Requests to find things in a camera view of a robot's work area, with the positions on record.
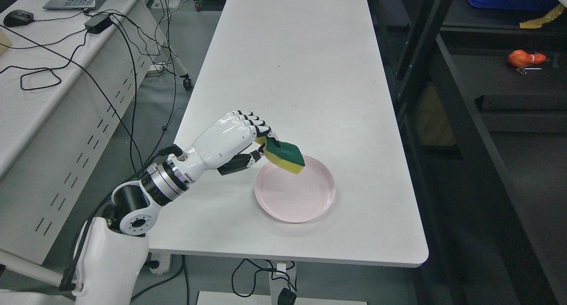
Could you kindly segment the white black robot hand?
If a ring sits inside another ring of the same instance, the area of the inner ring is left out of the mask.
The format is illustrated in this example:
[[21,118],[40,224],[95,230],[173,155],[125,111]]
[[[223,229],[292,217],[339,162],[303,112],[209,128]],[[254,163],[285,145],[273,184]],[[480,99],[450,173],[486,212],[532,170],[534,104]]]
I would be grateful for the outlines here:
[[172,158],[171,161],[190,183],[195,183],[207,170],[216,169],[221,175],[239,172],[264,156],[263,147],[242,153],[260,137],[271,139],[276,147],[281,147],[277,134],[253,112],[231,111],[193,141],[184,152],[184,160]]

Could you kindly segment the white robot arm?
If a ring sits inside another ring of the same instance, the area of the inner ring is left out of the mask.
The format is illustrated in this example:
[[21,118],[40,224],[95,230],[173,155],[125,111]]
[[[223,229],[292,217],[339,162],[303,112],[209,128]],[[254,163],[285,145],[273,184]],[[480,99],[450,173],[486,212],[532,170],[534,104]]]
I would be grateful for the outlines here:
[[71,291],[77,305],[128,305],[146,263],[148,231],[160,211],[186,192],[203,169],[190,169],[199,156],[172,145],[119,184],[87,218],[59,289]]

